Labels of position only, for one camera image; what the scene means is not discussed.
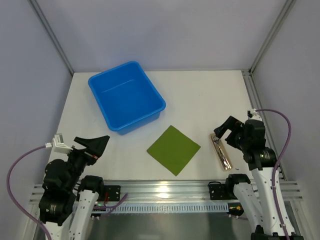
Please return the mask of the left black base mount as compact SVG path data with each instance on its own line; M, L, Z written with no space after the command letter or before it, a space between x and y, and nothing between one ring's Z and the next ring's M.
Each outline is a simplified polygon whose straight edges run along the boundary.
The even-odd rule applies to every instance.
M120 185L105 185L102 201L106 202L118 202L120 200L121 186Z

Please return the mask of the green paper napkin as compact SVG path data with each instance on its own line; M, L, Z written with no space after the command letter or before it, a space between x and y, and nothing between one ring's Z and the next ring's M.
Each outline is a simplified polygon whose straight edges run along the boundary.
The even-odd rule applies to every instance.
M171 125L147 149L147 153L178 176L200 148L199 144Z

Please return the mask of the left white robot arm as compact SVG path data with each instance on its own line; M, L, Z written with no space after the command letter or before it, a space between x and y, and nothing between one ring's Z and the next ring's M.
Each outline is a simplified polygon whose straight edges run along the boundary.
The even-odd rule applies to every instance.
M45 146L56 153L67 155L67 160L54 159L45 167L39 202L41 228L47 240L83 240L92 210L104 193L102 177L87 175L81 178L87 166L94 165L103 155L110 137L75 137L81 146L67 146L63 136L56 134Z

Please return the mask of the right aluminium frame post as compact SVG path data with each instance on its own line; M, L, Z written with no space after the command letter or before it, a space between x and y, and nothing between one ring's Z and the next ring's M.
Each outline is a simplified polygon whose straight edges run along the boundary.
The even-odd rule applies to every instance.
M269 32L267 33L266 38L264 39L261 47L259 48L251 67L248 69L248 72L252 75L256 68L258 67L259 63L261 62L262 58L266 54L267 50L273 43L275 37L277 36L278 32L280 31L282 25L284 24L286 18L290 14L293 6L295 5L296 0L286 0L284 5L282 6L280 12L278 13L274 23L272 24Z

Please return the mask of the beige cutlery tray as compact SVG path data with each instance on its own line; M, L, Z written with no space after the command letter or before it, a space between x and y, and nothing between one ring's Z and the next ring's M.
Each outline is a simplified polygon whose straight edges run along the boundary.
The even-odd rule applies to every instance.
M229 171L233 168L228 153L225 146L222 143L222 140L219 139L215 133L211 133L209 138L212 142L213 148L217 154L217 157L222 165L224 171Z

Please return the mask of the left aluminium frame post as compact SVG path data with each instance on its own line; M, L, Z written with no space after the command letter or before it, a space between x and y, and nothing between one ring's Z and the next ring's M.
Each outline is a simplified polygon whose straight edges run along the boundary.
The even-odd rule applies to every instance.
M71 76L75 71L37 0L27 0Z

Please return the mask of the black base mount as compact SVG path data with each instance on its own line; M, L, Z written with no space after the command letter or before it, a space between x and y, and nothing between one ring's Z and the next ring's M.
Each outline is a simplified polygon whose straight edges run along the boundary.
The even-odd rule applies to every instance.
M212 201L230 199L225 184L219 181L210 181L207 186L209 189L209 197Z
M121 186L120 185L105 185L102 201L106 202L118 202L120 200Z

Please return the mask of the aluminium frame post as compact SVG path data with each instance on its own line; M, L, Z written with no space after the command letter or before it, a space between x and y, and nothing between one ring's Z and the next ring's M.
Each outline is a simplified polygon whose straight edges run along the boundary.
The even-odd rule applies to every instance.
M267 50L273 43L275 37L277 36L278 32L280 31L282 25L284 24L286 18L290 14L293 6L295 5L296 0L286 0L284 5L282 6L280 12L278 13L274 23L272 24L269 32L267 33L266 38L264 39L261 47L259 48L251 67L248 69L248 72L252 75L256 68L258 67L259 63L261 62L262 58L266 54Z
M37 0L27 0L71 76L75 71Z

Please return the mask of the aluminium front rail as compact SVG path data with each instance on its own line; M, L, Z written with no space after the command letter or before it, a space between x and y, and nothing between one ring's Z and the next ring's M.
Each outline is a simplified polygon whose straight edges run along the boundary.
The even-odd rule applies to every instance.
M120 186L120 199L128 193L128 204L209 203L209 180L105 180L105 185ZM302 192L295 181L280 181L284 201L303 201ZM29 204L38 204L42 195L41 184L32 190Z

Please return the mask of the right aluminium side rail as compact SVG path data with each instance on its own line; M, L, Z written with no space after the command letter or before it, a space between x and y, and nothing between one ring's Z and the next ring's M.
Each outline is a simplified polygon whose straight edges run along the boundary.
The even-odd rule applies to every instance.
M261 116L262 121L263 121L264 126L265 126L266 143L271 149L274 150L276 156L280 157L280 161L281 161L283 159L283 156L284 156L286 150L287 150L287 147L289 145L290 138L291 138L291 128L290 128L290 125L288 124L288 119L286 119L282 113L279 114L278 112L272 111L270 109L269 110L263 109L263 106L262 106L262 103L261 103L261 100L260 100L260 96L259 96L257 87L255 85L253 76L249 73L248 69L242 69L241 70L241 74L242 74L242 77L243 77L243 80L244 80L244 84L245 84L245 87L246 87L246 90L247 90L247 94L248 94L248 97L249 97L249 101L250 101L251 107L253 109L260 110L259 115ZM284 142L284 146L282 147L281 151L278 151L276 149L275 141L274 141L274 138L272 136L271 129L270 129L270 126L268 124L265 112L277 114L278 116L280 116L286 122L286 126L289 127L289 129L287 131L288 134L287 134L287 137L286 137L285 142Z

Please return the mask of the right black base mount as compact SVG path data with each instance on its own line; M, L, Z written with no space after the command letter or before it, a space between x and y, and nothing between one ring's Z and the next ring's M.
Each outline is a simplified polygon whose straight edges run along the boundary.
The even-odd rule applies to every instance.
M230 199L225 184L219 181L210 181L207 186L209 189L209 197L212 201Z

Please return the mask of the silver fork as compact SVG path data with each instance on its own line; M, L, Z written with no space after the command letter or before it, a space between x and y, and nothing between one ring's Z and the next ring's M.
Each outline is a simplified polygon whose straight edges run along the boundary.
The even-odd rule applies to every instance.
M214 143L214 147L215 147L215 150L217 152L217 155L218 155L218 157L219 157L219 159L220 159L220 161L221 161L221 163L223 165L223 168L225 170L227 170L228 169L228 164L227 164L227 162L225 160L224 152L223 152L223 150L222 150L222 148L220 146L220 140L217 137L214 136L213 137L213 143Z

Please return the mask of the blue plastic bin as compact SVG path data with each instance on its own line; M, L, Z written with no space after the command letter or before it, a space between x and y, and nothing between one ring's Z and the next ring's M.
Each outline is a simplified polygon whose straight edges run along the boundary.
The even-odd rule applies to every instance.
M165 100L136 61L90 77L88 86L108 128L119 135L155 121L166 108Z

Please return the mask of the silver table knife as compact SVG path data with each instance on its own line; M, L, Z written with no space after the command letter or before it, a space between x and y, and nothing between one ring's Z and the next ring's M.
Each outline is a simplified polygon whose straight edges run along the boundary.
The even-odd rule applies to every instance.
M229 159L229 156L225 150L225 148L223 146L218 146L217 147L217 154L218 154L218 157L221 161L221 164L223 166L223 169L224 170L231 170L232 169L232 164L230 162L230 159Z

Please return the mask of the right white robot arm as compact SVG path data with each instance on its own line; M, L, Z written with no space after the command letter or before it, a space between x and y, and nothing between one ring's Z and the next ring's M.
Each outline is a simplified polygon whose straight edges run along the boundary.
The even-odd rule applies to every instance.
M236 198L249 221L252 240L302 240L296 233L285 207L280 189L279 171L275 152L266 146L266 128L261 117L249 114L241 122L233 116L214 130L218 139L230 131L225 139L231 147L243 154L253 176L258 194L255 194L246 174L230 174L226 189Z

